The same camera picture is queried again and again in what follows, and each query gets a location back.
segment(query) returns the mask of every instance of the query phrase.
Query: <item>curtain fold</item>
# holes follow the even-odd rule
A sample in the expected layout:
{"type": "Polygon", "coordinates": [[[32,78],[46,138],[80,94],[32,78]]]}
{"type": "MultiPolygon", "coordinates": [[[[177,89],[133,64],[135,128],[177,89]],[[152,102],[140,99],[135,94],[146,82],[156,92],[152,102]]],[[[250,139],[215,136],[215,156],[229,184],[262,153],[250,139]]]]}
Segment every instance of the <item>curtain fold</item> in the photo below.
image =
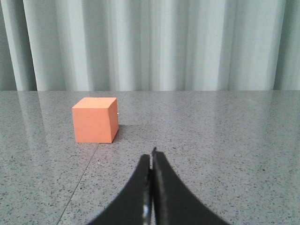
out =
{"type": "Polygon", "coordinates": [[[300,1],[1,0],[16,89],[300,90],[300,1]]]}

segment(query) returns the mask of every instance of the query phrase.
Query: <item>white curtain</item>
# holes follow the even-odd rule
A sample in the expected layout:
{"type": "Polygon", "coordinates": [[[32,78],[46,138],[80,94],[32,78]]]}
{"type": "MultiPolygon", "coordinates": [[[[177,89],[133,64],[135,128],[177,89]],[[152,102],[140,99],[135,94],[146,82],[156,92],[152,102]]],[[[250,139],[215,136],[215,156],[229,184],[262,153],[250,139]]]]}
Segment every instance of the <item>white curtain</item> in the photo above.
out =
{"type": "Polygon", "coordinates": [[[299,0],[1,0],[0,90],[300,90],[299,0]]]}

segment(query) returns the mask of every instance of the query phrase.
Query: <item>foam block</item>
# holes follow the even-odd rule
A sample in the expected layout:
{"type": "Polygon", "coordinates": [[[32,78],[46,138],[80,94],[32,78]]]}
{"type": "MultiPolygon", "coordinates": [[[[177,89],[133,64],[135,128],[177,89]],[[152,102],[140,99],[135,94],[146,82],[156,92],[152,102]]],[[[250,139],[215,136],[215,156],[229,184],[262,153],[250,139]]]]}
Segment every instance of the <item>foam block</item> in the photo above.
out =
{"type": "Polygon", "coordinates": [[[77,143],[112,143],[119,129],[117,98],[84,97],[72,108],[77,143]]]}

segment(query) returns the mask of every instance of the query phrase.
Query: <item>orange cube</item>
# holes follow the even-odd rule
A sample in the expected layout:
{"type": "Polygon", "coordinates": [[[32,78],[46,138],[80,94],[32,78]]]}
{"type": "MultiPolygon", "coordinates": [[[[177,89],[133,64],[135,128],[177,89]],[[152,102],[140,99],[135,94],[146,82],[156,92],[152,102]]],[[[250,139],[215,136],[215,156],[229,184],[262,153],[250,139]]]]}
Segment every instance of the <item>orange cube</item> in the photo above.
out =
{"type": "Polygon", "coordinates": [[[115,97],[84,97],[72,107],[77,143],[112,143],[119,130],[115,97]]]}

